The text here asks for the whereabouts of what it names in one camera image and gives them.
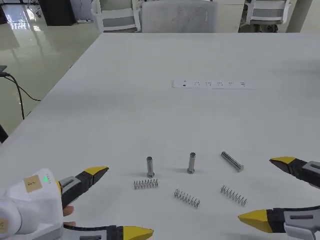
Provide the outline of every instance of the power cord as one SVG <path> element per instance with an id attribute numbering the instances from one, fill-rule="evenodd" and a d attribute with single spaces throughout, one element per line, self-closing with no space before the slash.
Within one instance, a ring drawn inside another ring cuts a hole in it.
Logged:
<path id="1" fill-rule="evenodd" d="M 17 91 L 18 91 L 19 100 L 20 100 L 21 115 L 22 115 L 22 119 L 24 120 L 24 119 L 25 119 L 25 110 L 24 110 L 24 103 L 23 103 L 23 100 L 22 100 L 22 96 L 21 96 L 20 89 L 21 89 L 23 92 L 25 92 L 25 94 L 27 94 L 27 96 L 28 96 L 29 98 L 31 98 L 32 100 L 38 101 L 38 102 L 39 102 L 40 100 L 31 97 L 22 87 L 19 86 L 19 84 L 18 84 L 17 80 L 15 79 L 15 77 L 12 76 L 10 73 L 0 72 L 0 77 L 3 77 L 3 78 L 5 78 L 5 79 L 7 79 L 7 80 L 9 80 L 9 81 L 11 81 L 11 82 L 13 82 L 13 83 L 15 84 L 16 89 L 17 89 Z"/>
<path id="2" fill-rule="evenodd" d="M 10 79 L 10 78 L 8 78 L 8 77 L 6 77 L 6 76 L 5 76 L 4 78 L 5 78 L 5 79 L 8 79 L 10 82 L 15 83 L 15 81 L 13 81 L 12 79 Z M 26 90 L 24 90 L 20 85 L 19 85 L 19 88 L 20 88 L 29 98 L 31 98 L 32 100 L 37 101 L 37 102 L 41 102 L 41 100 L 36 99 L 36 98 L 30 96 L 30 94 L 27 93 Z"/>

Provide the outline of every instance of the metal pin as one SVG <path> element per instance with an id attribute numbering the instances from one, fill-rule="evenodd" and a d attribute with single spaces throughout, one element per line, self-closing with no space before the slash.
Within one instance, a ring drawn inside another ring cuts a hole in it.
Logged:
<path id="1" fill-rule="evenodd" d="M 190 158 L 189 158 L 189 167 L 186 170 L 188 174 L 193 174 L 195 172 L 195 161 L 196 161 L 196 154 L 194 152 L 191 152 Z"/>
<path id="2" fill-rule="evenodd" d="M 152 164 L 152 157 L 148 156 L 146 158 L 146 165 L 147 165 L 147 168 L 148 168 L 148 173 L 146 174 L 146 176 L 148 178 L 152 179 L 155 176 L 154 166 Z"/>
<path id="3" fill-rule="evenodd" d="M 228 153 L 226 153 L 225 151 L 223 151 L 221 153 L 221 156 L 227 160 L 235 169 L 237 169 L 238 172 L 241 172 L 245 166 L 241 165 L 240 163 L 238 163 L 236 160 L 234 160 Z"/>

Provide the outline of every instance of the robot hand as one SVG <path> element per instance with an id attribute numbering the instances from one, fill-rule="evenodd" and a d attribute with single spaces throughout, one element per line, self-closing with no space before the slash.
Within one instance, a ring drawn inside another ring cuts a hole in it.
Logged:
<path id="1" fill-rule="evenodd" d="M 320 162 L 288 156 L 272 158 L 270 162 L 285 173 L 320 188 Z M 286 233 L 304 240 L 315 240 L 315 232 L 320 230 L 320 206 L 255 210 L 238 218 L 266 233 Z"/>
<path id="2" fill-rule="evenodd" d="M 108 171 L 91 167 L 56 181 L 43 168 L 7 189 L 0 198 L 0 239 L 11 240 L 146 240 L 152 229 L 137 226 L 78 227 L 64 224 L 68 207 Z"/>

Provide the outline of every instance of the label sticker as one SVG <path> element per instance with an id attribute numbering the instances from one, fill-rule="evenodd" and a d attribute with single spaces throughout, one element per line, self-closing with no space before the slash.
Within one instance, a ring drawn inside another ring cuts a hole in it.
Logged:
<path id="1" fill-rule="evenodd" d="M 42 189 L 42 185 L 38 175 L 26 177 L 23 181 L 24 181 L 26 192 L 28 194 L 32 193 L 33 191 Z"/>
<path id="2" fill-rule="evenodd" d="M 0 234 L 6 234 L 8 231 L 8 220 L 0 218 Z"/>

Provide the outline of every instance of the white cabinet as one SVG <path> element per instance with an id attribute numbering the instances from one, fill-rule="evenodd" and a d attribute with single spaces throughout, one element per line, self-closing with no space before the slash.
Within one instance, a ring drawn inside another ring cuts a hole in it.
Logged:
<path id="1" fill-rule="evenodd" d="M 244 5 L 218 4 L 217 32 L 237 33 Z"/>

